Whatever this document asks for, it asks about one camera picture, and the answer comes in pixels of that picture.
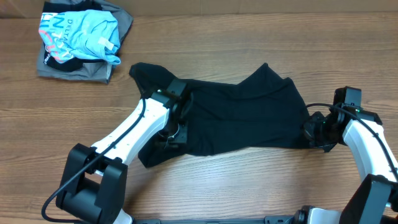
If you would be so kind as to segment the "black t-shirt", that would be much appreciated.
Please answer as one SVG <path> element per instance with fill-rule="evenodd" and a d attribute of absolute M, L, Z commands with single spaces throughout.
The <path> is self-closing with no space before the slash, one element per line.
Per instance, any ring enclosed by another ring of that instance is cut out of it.
<path fill-rule="evenodd" d="M 213 156 L 245 147 L 308 149 L 302 125 L 309 118 L 290 78 L 262 64 L 238 84 L 184 79 L 193 95 L 185 115 L 188 141 L 180 149 L 141 149 L 146 168 L 189 154 Z"/>

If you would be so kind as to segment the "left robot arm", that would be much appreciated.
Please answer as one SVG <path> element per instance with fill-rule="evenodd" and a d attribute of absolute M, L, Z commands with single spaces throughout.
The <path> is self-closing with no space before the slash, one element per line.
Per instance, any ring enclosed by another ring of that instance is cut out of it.
<path fill-rule="evenodd" d="M 185 115 L 192 104 L 193 95 L 181 80 L 145 92 L 109 135 L 90 147 L 77 144 L 71 149 L 52 197 L 56 206 L 74 216 L 72 223 L 133 223 L 123 210 L 128 167 L 143 148 L 184 147 Z"/>

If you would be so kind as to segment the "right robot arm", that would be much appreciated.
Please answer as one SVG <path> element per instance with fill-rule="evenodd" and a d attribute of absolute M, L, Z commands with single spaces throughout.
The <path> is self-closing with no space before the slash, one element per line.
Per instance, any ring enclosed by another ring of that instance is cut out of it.
<path fill-rule="evenodd" d="M 304 206 L 289 223 L 360 224 L 397 223 L 384 214 L 387 207 L 397 211 L 397 160 L 384 137 L 377 113 L 361 106 L 361 90 L 335 90 L 327 116 L 317 111 L 302 126 L 311 147 L 330 152 L 337 144 L 348 146 L 361 178 L 361 185 L 342 211 Z"/>

